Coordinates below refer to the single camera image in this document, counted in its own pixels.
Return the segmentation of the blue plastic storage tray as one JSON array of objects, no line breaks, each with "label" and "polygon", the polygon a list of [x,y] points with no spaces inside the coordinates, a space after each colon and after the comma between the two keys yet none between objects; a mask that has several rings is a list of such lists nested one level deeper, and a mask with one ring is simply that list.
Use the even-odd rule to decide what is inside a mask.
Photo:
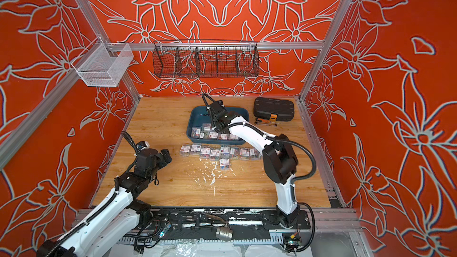
[{"label": "blue plastic storage tray", "polygon": [[238,140],[218,140],[218,139],[200,139],[200,138],[193,138],[192,137],[192,128],[193,127],[201,127],[204,123],[210,123],[211,119],[206,111],[205,106],[198,106],[195,107],[192,112],[190,113],[190,118],[188,122],[188,127],[186,130],[187,137],[193,143],[204,143],[204,144],[228,144],[228,145],[243,145],[245,141],[243,139]]}]

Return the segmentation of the eleventh clear paper clip box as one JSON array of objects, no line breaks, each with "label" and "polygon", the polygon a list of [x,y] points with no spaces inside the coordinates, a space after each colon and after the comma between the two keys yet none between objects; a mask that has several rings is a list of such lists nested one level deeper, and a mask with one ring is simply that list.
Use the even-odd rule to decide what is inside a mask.
[{"label": "eleventh clear paper clip box", "polygon": [[220,163],[220,169],[221,170],[228,170],[231,168],[230,164],[230,159],[229,158],[223,158],[219,160]]}]

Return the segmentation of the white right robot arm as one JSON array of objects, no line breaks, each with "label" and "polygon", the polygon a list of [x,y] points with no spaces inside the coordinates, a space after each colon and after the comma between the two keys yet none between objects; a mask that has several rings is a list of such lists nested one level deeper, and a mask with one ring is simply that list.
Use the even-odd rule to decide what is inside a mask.
[{"label": "white right robot arm", "polygon": [[[275,136],[262,131],[238,113],[228,111],[222,100],[216,101],[204,92],[201,96],[213,130],[220,134],[236,135],[262,154],[264,171],[276,188],[278,222],[285,228],[295,225],[300,213],[295,182],[311,178],[317,171],[317,163],[311,151],[289,140],[284,134]],[[304,151],[310,159],[311,171],[308,174],[296,176],[299,161],[293,147]]]}]

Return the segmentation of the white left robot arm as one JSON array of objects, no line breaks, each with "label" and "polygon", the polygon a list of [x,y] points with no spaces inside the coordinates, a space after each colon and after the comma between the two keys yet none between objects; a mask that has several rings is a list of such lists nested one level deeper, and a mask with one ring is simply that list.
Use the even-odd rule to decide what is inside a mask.
[{"label": "white left robot arm", "polygon": [[57,240],[45,241],[37,256],[102,257],[124,237],[132,238],[135,250],[141,252],[146,246],[140,242],[159,240],[164,221],[138,197],[151,183],[159,183],[157,173],[172,157],[167,149],[152,149],[146,141],[136,143],[125,131],[121,135],[134,149],[134,161],[114,178],[114,187],[95,209]]}]

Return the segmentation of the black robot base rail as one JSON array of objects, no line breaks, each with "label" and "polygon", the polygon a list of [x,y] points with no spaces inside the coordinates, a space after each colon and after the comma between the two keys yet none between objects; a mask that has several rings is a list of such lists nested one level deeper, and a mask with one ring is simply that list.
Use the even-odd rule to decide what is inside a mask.
[{"label": "black robot base rail", "polygon": [[276,208],[153,207],[152,223],[136,226],[120,239],[121,244],[152,246],[185,242],[217,243],[217,227],[233,230],[233,245],[291,245],[301,247],[313,232],[312,219],[301,211],[295,225],[278,222]]}]

